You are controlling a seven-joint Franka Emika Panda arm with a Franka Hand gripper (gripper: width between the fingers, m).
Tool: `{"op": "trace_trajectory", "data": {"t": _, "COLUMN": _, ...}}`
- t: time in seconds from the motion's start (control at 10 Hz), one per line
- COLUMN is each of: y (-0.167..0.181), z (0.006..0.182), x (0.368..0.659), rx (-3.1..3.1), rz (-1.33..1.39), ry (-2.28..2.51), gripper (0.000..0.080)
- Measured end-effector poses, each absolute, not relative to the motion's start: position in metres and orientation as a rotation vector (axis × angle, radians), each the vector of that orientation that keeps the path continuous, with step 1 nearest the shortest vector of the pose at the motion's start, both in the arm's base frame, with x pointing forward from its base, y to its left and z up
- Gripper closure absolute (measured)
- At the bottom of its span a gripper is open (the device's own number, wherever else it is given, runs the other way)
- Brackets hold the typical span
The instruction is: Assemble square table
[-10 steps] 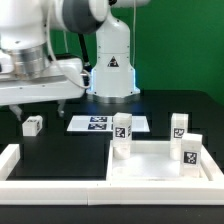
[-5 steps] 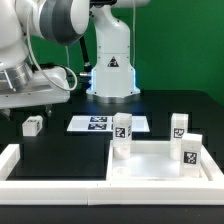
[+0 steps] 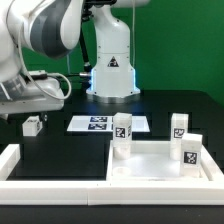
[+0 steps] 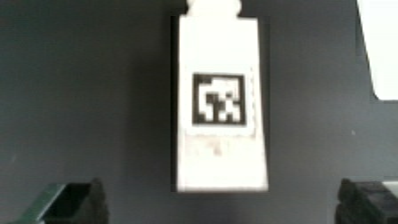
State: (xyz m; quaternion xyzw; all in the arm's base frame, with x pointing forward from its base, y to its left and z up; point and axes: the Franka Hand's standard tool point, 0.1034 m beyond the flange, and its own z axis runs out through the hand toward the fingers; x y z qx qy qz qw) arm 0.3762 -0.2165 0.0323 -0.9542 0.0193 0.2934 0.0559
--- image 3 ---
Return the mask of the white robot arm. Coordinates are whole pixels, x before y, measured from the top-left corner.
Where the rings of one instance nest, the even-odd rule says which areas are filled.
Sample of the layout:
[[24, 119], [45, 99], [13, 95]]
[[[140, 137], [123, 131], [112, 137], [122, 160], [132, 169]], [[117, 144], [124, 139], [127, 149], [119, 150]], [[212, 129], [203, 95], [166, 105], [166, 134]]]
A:
[[59, 110], [69, 97], [56, 73], [31, 73], [22, 50], [49, 58], [68, 55], [82, 40], [81, 25], [91, 18], [97, 63], [90, 70], [90, 98], [123, 102], [137, 96], [130, 64], [130, 30], [111, 14], [138, 0], [0, 0], [0, 115]]

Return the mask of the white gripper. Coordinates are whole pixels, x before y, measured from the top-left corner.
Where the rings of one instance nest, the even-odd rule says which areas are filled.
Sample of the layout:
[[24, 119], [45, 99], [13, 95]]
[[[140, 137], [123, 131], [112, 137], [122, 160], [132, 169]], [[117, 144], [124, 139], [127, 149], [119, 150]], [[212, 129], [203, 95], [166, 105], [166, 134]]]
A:
[[60, 110], [64, 106], [63, 92], [55, 78], [40, 77], [37, 84], [26, 82], [21, 75], [0, 82], [0, 115]]

